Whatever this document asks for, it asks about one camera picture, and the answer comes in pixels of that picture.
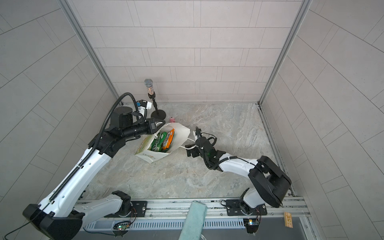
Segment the white paper bag green print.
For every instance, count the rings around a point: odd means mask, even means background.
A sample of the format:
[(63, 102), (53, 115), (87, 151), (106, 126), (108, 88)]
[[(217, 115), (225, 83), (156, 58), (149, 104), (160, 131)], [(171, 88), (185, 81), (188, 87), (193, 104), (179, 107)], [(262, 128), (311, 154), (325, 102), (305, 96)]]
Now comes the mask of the white paper bag green print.
[(156, 134), (148, 135), (135, 156), (148, 163), (158, 161), (187, 141), (191, 130), (179, 123), (165, 124)]

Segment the green Fox's candy packet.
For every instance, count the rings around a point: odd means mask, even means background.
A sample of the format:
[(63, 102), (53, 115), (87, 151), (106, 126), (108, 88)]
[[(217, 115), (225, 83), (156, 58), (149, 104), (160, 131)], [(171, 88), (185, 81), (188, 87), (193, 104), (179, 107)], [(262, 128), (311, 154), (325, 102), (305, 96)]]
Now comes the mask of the green Fox's candy packet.
[(161, 132), (158, 134), (158, 138), (157, 138), (157, 141), (156, 141), (156, 144), (155, 144), (155, 148), (154, 148), (154, 151), (155, 152), (161, 152), (162, 151), (162, 148), (163, 148), (163, 143), (167, 137), (168, 133), (167, 132)]
[(152, 141), (149, 150), (152, 152), (160, 152), (162, 150), (163, 141), (163, 134), (158, 133), (157, 137)]

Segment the orange Fox's candy packet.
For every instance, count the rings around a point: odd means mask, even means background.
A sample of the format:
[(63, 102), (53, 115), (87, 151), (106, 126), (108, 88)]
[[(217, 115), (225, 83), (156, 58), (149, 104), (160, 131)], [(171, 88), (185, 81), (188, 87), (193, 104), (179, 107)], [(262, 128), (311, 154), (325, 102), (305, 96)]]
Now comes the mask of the orange Fox's candy packet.
[(171, 147), (171, 144), (172, 144), (172, 141), (174, 138), (174, 134), (175, 134), (175, 129), (172, 129), (168, 132), (168, 135), (167, 135), (167, 137), (163, 143), (162, 151), (166, 152)]

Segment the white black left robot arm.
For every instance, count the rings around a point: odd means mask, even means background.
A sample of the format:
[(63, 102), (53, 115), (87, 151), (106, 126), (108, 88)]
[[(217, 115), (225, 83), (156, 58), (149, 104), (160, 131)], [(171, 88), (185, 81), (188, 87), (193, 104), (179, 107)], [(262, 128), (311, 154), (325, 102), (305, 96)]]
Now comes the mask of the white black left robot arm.
[(113, 122), (111, 116), (114, 110), (111, 108), (99, 133), (62, 182), (39, 204), (30, 204), (23, 211), (30, 224), (52, 240), (71, 240), (87, 224), (105, 216), (126, 217), (133, 214), (131, 197), (122, 191), (115, 191), (83, 207), (77, 203), (96, 174), (127, 141), (154, 134), (166, 123), (148, 119), (147, 110), (140, 113), (129, 109), (126, 112), (126, 108), (121, 107), (118, 113), (128, 115), (128, 121), (107, 129), (107, 123)]

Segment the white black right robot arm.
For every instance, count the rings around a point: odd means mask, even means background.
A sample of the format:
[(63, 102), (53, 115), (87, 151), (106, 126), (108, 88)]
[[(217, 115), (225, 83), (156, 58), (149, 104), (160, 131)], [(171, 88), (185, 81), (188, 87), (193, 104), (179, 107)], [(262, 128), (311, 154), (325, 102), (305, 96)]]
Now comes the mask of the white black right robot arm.
[(249, 178), (253, 184), (240, 197), (239, 209), (244, 215), (252, 215), (257, 207), (268, 204), (274, 208), (283, 205), (283, 199), (291, 187), (291, 179), (269, 157), (243, 159), (214, 148), (217, 137), (204, 137), (196, 128), (195, 143), (186, 145), (188, 157), (201, 157), (209, 170), (230, 172)]

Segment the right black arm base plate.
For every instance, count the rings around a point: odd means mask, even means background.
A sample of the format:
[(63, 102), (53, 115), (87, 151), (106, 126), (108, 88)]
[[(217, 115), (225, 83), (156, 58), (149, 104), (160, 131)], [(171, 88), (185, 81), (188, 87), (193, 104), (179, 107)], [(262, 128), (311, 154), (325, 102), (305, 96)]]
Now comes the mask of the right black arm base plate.
[(240, 199), (221, 200), (220, 204), (227, 210), (228, 216), (266, 216), (268, 214), (265, 204), (253, 209)]

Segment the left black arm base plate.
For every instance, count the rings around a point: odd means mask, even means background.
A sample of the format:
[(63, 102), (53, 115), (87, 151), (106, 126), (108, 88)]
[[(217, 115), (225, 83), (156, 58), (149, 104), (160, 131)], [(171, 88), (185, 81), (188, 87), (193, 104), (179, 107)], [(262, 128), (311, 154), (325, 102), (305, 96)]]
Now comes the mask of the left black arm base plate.
[(116, 213), (106, 215), (105, 218), (141, 218), (146, 214), (147, 205), (147, 201), (125, 201)]

